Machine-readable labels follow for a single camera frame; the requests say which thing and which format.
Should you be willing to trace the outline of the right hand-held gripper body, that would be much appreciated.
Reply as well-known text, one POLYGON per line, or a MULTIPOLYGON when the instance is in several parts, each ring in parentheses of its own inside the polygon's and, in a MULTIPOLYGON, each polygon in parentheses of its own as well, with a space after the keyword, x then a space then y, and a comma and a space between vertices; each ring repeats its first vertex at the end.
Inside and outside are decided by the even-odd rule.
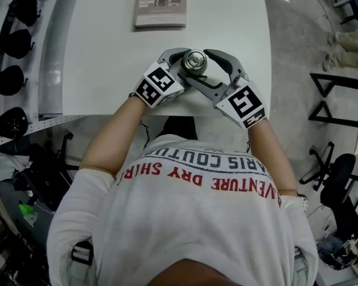
POLYGON ((253 80, 243 76, 229 85, 215 108, 233 123, 249 129, 267 119, 266 104, 253 80))

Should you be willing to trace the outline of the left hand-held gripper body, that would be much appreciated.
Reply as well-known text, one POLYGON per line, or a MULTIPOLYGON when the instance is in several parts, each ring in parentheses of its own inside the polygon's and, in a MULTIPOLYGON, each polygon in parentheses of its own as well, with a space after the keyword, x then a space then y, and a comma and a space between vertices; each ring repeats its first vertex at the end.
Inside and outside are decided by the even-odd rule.
POLYGON ((155 61, 142 75, 134 89, 134 93, 143 100, 148 107, 155 108, 172 101, 184 92, 183 86, 174 79, 169 72, 167 63, 155 61))

